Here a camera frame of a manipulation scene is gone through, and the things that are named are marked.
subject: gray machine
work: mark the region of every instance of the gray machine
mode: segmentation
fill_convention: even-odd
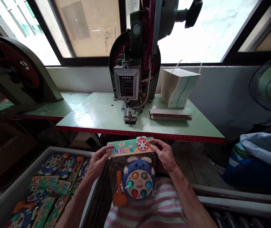
[[[109,69],[115,98],[123,100],[123,120],[135,124],[144,105],[154,98],[161,67],[158,41],[171,34],[175,22],[194,26],[202,0],[177,10],[178,0],[142,0],[140,10],[130,14],[131,29],[114,42]]]
[[[0,115],[63,99],[39,58],[22,43],[5,37],[0,37],[0,92],[14,104],[0,110]]]

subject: toy packages pile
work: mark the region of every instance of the toy packages pile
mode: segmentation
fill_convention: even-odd
[[[110,142],[110,181],[113,205],[124,206],[127,199],[142,200],[154,195],[156,154],[150,147],[152,137]]]
[[[6,228],[52,228],[85,177],[90,159],[70,154],[54,154],[32,177],[28,196],[19,201]]]

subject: window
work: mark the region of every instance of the window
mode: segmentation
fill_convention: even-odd
[[[193,0],[179,0],[178,9]],[[141,0],[0,0],[0,24],[45,65],[108,66]],[[271,58],[271,0],[203,0],[194,27],[175,23],[158,42],[162,65],[252,65]]]
[[[60,65],[27,1],[0,0],[0,26],[2,35],[20,41],[44,65]]]
[[[263,0],[236,41],[224,56],[223,62],[240,65],[262,65],[271,59],[271,1]]]
[[[120,2],[123,1],[36,0],[36,6],[30,6],[45,19],[54,40],[53,49],[60,53],[64,65],[72,61],[90,65],[93,62],[79,57],[93,57],[98,59],[91,59],[95,62],[91,66],[106,66],[111,47],[122,32],[120,12],[124,12],[126,27],[125,5],[120,6]]]
[[[195,25],[175,23],[170,36],[158,42],[162,63],[181,59],[217,63],[225,55],[258,0],[203,0]],[[178,9],[191,6],[192,0],[180,0]]]

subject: table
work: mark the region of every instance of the table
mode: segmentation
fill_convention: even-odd
[[[77,92],[60,93],[64,98],[62,101],[46,103],[45,105],[34,111],[14,114],[12,117],[20,119],[30,118],[60,121],[91,94]],[[13,104],[11,102],[1,102],[0,111],[12,105]]]
[[[192,114],[191,121],[155,120],[150,118],[149,110],[167,109],[160,94],[147,103],[136,124],[125,124],[122,118],[123,101],[115,100],[113,93],[92,93],[79,106],[64,117],[56,128],[67,131],[83,131],[126,136],[155,137],[170,140],[222,143],[224,136],[188,100],[185,112]]]

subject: blue plastic bag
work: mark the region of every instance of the blue plastic bag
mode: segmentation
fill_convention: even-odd
[[[222,178],[235,187],[271,194],[271,134],[241,135]]]

